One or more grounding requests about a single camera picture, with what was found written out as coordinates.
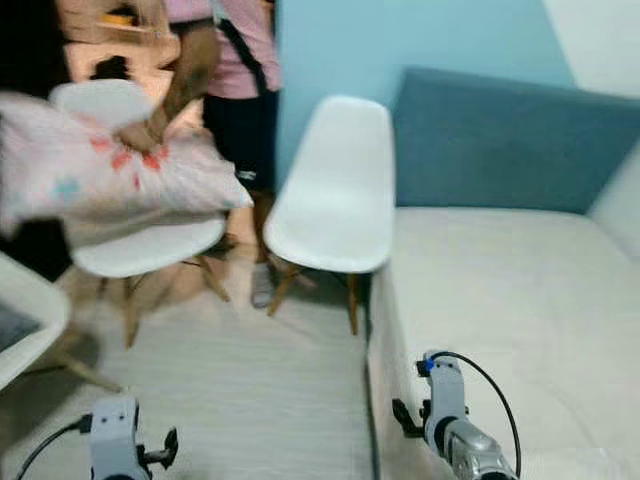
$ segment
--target pink shirt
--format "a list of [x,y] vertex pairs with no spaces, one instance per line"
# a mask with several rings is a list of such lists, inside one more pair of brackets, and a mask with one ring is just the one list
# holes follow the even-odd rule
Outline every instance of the pink shirt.
[[[242,34],[251,53],[262,65],[269,90],[280,88],[280,67],[268,16],[260,0],[218,0],[229,20]],[[211,18],[211,0],[165,0],[169,23]],[[226,35],[218,31],[220,63],[209,83],[209,93],[224,98],[255,98],[255,80]]]

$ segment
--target shelf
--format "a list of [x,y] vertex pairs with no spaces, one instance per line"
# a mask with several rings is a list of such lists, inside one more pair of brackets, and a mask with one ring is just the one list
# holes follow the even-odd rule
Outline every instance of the shelf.
[[149,27],[131,27],[128,25],[118,25],[116,23],[109,23],[109,22],[98,22],[98,26],[99,27],[103,27],[103,28],[111,28],[112,30],[122,30],[125,32],[150,32],[153,31],[153,27],[149,26]]

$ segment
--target light blue wall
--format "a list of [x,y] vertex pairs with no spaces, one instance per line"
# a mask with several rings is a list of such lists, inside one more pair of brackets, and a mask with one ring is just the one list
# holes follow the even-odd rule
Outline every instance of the light blue wall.
[[278,0],[278,178],[329,94],[392,106],[403,67],[573,85],[540,0]]

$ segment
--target white mattress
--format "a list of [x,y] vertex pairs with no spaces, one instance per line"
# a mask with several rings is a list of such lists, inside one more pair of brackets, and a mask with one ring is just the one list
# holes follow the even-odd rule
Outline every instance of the white mattress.
[[[390,263],[372,289],[369,370],[383,479],[449,477],[405,439],[391,399],[416,421],[429,397],[414,362],[468,355],[509,400],[522,478],[640,478],[640,267],[588,218],[486,209],[400,209]],[[471,419],[515,466],[491,387],[463,367]]]

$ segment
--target hand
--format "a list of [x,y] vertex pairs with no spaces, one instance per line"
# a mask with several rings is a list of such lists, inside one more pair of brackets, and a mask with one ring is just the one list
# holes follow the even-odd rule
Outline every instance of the hand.
[[116,132],[115,137],[127,147],[141,153],[149,153],[160,144],[158,137],[149,130],[147,121],[127,125]]

